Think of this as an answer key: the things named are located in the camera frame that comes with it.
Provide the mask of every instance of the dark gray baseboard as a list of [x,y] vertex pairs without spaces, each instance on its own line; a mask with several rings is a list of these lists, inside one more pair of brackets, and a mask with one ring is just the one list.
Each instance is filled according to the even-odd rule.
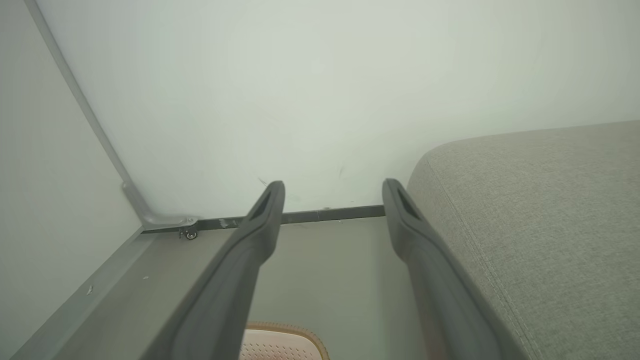
[[[359,206],[356,208],[322,209],[313,211],[300,211],[297,213],[282,214],[283,224],[297,224],[301,222],[318,222],[329,220],[346,220],[350,218],[373,218],[385,216],[385,208],[382,205]],[[214,218],[198,220],[197,228],[202,230],[235,229],[242,222],[243,217]],[[143,234],[171,233],[178,228],[148,230]]]

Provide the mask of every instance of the floor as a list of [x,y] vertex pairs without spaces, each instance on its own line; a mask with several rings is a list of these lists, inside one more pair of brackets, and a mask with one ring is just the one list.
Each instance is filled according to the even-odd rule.
[[[57,358],[138,359],[232,231],[193,241],[142,235],[156,238]],[[426,358],[408,272],[383,217],[283,225],[249,320],[305,327],[332,360]]]

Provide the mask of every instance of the white wall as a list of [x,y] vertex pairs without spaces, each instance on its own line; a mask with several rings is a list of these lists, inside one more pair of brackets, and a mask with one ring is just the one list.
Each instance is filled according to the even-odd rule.
[[0,359],[138,230],[121,183],[25,4],[0,1]]
[[150,205],[380,204],[427,150],[640,119],[637,0],[39,0]]

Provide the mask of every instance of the wheel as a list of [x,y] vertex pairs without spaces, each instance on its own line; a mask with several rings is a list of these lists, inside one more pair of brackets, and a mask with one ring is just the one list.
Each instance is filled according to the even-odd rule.
[[189,240],[193,240],[195,238],[198,237],[198,231],[197,230],[187,230],[184,232],[184,235],[187,237],[187,239]]

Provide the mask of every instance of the gray sofa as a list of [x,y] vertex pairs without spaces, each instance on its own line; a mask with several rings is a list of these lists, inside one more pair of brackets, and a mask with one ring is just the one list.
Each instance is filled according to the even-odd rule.
[[640,121],[448,143],[407,190],[531,359],[640,359]]

